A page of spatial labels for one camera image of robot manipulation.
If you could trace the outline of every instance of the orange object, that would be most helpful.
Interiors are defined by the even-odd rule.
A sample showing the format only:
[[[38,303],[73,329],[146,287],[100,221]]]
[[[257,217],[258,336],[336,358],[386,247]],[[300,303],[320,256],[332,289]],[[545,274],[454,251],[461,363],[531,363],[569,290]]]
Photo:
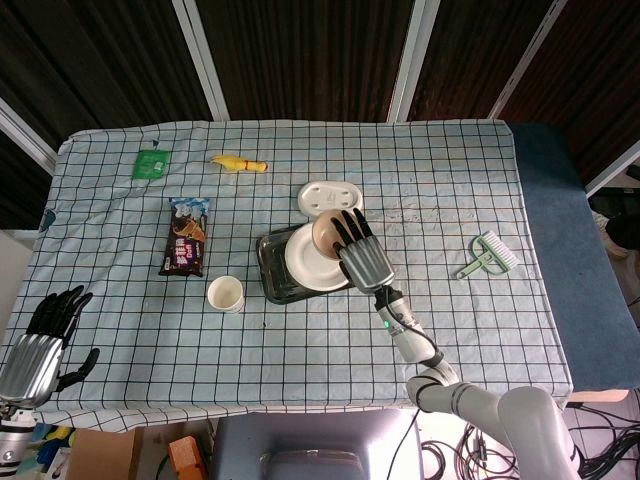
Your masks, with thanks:
[[[171,442],[169,458],[180,480],[206,480],[207,470],[195,438],[189,436]]]

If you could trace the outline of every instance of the metal tray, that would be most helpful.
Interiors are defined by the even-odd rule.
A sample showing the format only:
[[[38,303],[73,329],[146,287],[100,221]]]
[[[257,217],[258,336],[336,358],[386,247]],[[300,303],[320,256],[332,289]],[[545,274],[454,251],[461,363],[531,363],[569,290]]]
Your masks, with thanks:
[[[258,254],[258,265],[260,266],[260,277],[264,295],[272,303],[286,305],[297,302],[305,298],[317,297],[330,292],[318,292],[310,290],[298,284],[289,274],[284,261],[284,251],[287,241],[298,228],[304,224],[274,230],[268,235],[259,238],[256,242],[256,253]],[[347,283],[345,286],[332,290],[338,292],[351,288],[353,284]]]

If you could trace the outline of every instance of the ice cream bar package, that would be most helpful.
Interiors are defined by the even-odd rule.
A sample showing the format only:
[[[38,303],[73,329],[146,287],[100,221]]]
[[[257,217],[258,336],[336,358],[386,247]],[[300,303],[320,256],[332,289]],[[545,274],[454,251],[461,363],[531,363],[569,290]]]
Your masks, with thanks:
[[[160,275],[202,276],[208,198],[171,198],[171,225]]]

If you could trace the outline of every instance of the yellow toy banana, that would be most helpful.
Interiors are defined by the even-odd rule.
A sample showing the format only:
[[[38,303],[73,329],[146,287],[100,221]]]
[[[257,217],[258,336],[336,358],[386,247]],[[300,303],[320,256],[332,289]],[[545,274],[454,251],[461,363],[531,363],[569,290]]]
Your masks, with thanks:
[[[227,170],[234,172],[249,170],[252,172],[263,173],[266,172],[269,167],[267,162],[253,162],[246,158],[236,157],[235,155],[216,155],[211,159],[211,163],[218,163]]]

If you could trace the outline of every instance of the robotic arm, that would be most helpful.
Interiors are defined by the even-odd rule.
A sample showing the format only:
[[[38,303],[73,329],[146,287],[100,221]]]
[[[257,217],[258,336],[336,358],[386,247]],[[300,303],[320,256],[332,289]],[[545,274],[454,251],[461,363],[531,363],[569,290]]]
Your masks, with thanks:
[[[53,293],[38,305],[0,374],[0,477],[13,475],[20,465],[36,425],[31,411],[53,392],[83,381],[98,360],[100,350],[94,348],[77,371],[59,375],[64,350],[93,296],[80,296],[82,290]]]
[[[575,447],[561,413],[545,391],[535,387],[511,390],[502,397],[460,382],[442,352],[425,334],[402,292],[394,290],[393,267],[358,209],[354,218],[342,211],[332,218],[343,243],[333,245],[341,268],[363,293],[374,295],[375,308],[402,358],[424,367],[407,384],[409,398],[426,412],[454,414],[475,425],[518,460],[521,478],[580,478],[571,462]]]

